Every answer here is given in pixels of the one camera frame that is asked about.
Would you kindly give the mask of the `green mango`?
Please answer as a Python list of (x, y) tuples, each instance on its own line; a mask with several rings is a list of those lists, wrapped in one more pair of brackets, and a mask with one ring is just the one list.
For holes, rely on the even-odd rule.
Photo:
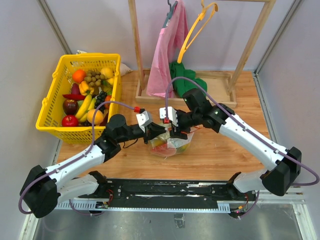
[(167, 143), (166, 140), (163, 140), (163, 139), (160, 139), (160, 138), (154, 138), (154, 139), (152, 139), (152, 140), (150, 141), (150, 144), (151, 144), (151, 146), (152, 146), (153, 148), (159, 147), (159, 146), (161, 146), (161, 145), (163, 145), (163, 144), (166, 144), (166, 143)]

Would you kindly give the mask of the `clear zip top bag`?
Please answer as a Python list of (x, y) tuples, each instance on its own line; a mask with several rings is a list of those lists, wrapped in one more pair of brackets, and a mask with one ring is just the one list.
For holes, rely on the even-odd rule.
[[(166, 132), (159, 135), (155, 139), (166, 140), (166, 143), (161, 146), (166, 146), (167, 148), (175, 148), (176, 149), (175, 155), (179, 155), (179, 154), (184, 153), (190, 147), (194, 132), (196, 132), (200, 129), (200, 127), (198, 127), (198, 126), (192, 127), (190, 129), (190, 133), (187, 133), (187, 139), (179, 139), (179, 138), (171, 138), (170, 137), (170, 133), (169, 133), (170, 125), (169, 124), (161, 123), (160, 125), (165, 127)], [(148, 142), (148, 149), (150, 152), (151, 152), (152, 148), (154, 148), (154, 147), (152, 147), (152, 145), (149, 141)]]

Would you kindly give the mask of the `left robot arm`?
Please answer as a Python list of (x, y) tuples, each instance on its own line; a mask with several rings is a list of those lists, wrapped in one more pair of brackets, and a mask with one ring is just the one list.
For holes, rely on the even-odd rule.
[(34, 166), (19, 193), (20, 212), (24, 212), (22, 203), (26, 203), (30, 214), (38, 219), (45, 217), (57, 206), (59, 198), (62, 197), (59, 191), (64, 184), (84, 171), (112, 159), (121, 151), (121, 143), (143, 139), (147, 144), (166, 132), (164, 126), (151, 120), (147, 111), (137, 114), (136, 117), (137, 124), (128, 125), (122, 114), (113, 115), (101, 136), (82, 152), (47, 168)]

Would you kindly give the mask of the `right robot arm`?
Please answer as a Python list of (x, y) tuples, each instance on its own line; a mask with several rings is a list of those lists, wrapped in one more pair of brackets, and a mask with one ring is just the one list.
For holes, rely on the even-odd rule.
[(211, 105), (198, 88), (189, 90), (183, 98), (189, 112), (169, 106), (160, 111), (163, 121), (171, 123), (172, 137), (184, 139), (192, 127), (202, 125), (232, 139), (264, 166), (262, 170), (250, 173), (235, 173), (226, 188), (230, 199), (238, 200), (251, 190), (268, 190), (280, 197), (285, 195), (301, 171), (302, 152), (298, 148), (286, 148), (271, 141), (222, 103)]

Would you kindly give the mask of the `orange fruit lower middle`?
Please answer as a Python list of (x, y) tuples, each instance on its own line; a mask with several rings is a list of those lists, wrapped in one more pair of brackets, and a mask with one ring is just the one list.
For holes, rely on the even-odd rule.
[(104, 104), (104, 107), (106, 108), (106, 109), (109, 109), (110, 108), (110, 103), (109, 103), (109, 101), (111, 100), (111, 98), (112, 98), (112, 96), (111, 95), (107, 95), (106, 97), (105, 97), (105, 102), (107, 102), (107, 103), (105, 103)]

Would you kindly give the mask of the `yellow orange fruit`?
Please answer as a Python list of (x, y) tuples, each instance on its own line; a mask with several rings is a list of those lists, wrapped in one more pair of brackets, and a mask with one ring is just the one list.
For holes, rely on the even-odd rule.
[(104, 114), (100, 110), (91, 109), (87, 112), (86, 119), (91, 124), (100, 125), (104, 120)]

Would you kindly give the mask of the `dark grape bunch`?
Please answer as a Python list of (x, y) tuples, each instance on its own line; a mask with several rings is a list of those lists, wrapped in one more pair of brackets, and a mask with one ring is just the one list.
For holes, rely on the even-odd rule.
[(105, 101), (107, 97), (107, 93), (105, 91), (101, 91), (96, 97), (95, 108), (97, 108), (101, 103)]

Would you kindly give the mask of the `wooden clothes rack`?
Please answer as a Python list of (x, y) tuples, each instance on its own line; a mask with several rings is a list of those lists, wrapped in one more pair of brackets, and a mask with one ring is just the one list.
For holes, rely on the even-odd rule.
[(244, 48), (235, 71), (194, 71), (191, 69), (186, 69), (183, 63), (177, 63), (178, 55), (180, 52), (180, 50), (177, 50), (173, 61), (169, 64), (171, 75), (170, 83), (173, 87), (173, 97), (169, 97), (169, 87), (167, 87), (166, 89), (165, 97), (157, 97), (149, 96), (146, 93), (151, 69), (143, 68), (136, 3), (135, 1), (130, 0), (128, 2), (128, 6), (130, 11), (136, 61), (138, 67), (138, 85), (135, 96), (136, 101), (143, 104), (161, 104), (165, 101), (165, 98), (168, 98), (168, 104), (170, 106), (183, 105), (183, 94), (190, 89), (196, 88), (196, 85), (199, 84), (219, 103), (225, 104), (230, 108), (236, 107), (236, 82), (251, 55), (251, 52), (270, 15), (270, 12), (274, 7), (274, 4), (275, 1), (273, 0), (263, 1), (262, 10), (247, 41), (247, 44)]

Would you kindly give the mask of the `yellow banana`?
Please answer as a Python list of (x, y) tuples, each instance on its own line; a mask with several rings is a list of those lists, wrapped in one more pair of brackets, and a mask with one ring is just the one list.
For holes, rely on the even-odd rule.
[(87, 95), (83, 100), (82, 105), (79, 107), (75, 117), (80, 123), (83, 123), (87, 120), (87, 114), (89, 111), (93, 110), (95, 107), (97, 99), (92, 97), (92, 95)]

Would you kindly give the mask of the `yellow lemon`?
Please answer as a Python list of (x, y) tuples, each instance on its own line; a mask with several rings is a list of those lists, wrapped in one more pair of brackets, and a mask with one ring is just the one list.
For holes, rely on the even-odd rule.
[(105, 76), (106, 79), (114, 77), (114, 72), (110, 67), (104, 67), (100, 70), (100, 73)]

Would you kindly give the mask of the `brown longan bunch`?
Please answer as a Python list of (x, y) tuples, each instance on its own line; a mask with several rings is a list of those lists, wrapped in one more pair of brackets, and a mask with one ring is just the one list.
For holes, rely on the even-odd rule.
[(106, 77), (100, 71), (88, 70), (84, 81), (91, 87), (101, 87), (105, 83)]

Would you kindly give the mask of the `bright red apple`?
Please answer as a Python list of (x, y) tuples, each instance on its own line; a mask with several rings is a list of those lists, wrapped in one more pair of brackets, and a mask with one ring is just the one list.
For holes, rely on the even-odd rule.
[(61, 125), (63, 127), (77, 127), (79, 125), (79, 121), (74, 115), (66, 115), (62, 119)]

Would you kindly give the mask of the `red chili pepper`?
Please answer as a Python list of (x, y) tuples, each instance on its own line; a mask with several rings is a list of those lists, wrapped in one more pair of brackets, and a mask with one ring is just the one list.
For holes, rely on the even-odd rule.
[(86, 96), (81, 94), (63, 94), (62, 95), (67, 100), (73, 100), (73, 101), (83, 101)]

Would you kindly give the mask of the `dark red apple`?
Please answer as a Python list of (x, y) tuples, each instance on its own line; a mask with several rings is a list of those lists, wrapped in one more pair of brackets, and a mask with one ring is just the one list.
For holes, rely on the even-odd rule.
[(75, 115), (78, 111), (78, 102), (72, 99), (66, 99), (62, 104), (63, 111), (66, 115)]

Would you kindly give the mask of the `purple eggplant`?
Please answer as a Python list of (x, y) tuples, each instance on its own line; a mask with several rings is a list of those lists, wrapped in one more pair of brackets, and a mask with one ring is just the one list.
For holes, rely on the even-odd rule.
[(72, 87), (71, 87), (71, 92), (72, 95), (80, 95), (80, 89), (79, 89), (79, 85), (77, 83), (73, 83)]

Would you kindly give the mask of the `orange fruit top left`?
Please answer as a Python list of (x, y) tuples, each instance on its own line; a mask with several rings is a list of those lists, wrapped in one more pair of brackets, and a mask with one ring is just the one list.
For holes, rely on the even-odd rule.
[(72, 80), (75, 83), (80, 84), (85, 79), (86, 76), (87, 74), (84, 70), (78, 69), (72, 74)]

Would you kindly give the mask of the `pink shirt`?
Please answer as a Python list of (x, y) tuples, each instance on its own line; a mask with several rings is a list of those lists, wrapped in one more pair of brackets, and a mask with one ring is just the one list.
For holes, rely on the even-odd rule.
[(174, 61), (176, 51), (181, 49), (188, 33), (186, 6), (179, 0), (171, 19), (159, 32), (147, 82), (147, 95), (163, 98), (169, 87), (169, 97), (174, 96), (169, 65)]

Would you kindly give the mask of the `yellow plastic basket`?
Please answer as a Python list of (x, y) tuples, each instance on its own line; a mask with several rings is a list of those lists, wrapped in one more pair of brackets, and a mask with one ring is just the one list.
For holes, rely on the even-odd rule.
[(37, 130), (48, 132), (68, 144), (90, 144), (92, 142), (92, 127), (62, 126), (63, 94), (69, 94), (74, 83), (72, 74), (78, 70), (101, 70), (109, 67), (115, 74), (111, 100), (119, 102), (122, 95), (121, 56), (117, 53), (81, 53), (61, 56), (52, 74), (52, 83), (47, 96), (42, 100), (42, 106), (35, 124)]

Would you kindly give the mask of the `grey clothes hanger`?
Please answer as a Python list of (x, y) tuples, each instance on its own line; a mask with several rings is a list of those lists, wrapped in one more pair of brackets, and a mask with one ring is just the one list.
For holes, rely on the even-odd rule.
[(170, 0), (167, 0), (167, 4), (169, 6), (169, 11), (166, 14), (166, 18), (165, 18), (165, 21), (163, 23), (162, 28), (166, 28), (168, 26), (169, 20), (172, 18), (173, 14), (174, 14), (174, 11), (175, 11), (175, 8), (178, 4), (178, 1), (176, 0), (173, 4), (171, 4)]

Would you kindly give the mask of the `yellow clothes hanger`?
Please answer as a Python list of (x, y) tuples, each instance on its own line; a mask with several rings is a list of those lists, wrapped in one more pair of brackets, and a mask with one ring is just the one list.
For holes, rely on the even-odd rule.
[(192, 24), (185, 40), (181, 46), (177, 57), (177, 63), (182, 63), (183, 57), (196, 38), (199, 36), (201, 31), (209, 23), (212, 17), (219, 11), (218, 4), (216, 2), (211, 2), (208, 5), (204, 4), (204, 1), (201, 1), (201, 12), (198, 14), (196, 20)]

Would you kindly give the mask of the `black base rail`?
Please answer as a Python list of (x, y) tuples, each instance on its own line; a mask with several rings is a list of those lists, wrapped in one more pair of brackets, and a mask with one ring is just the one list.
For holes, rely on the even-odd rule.
[(220, 202), (245, 207), (252, 192), (240, 193), (226, 181), (120, 179), (103, 180), (96, 192), (81, 195), (100, 203), (111, 198), (110, 209), (137, 211), (210, 211)]

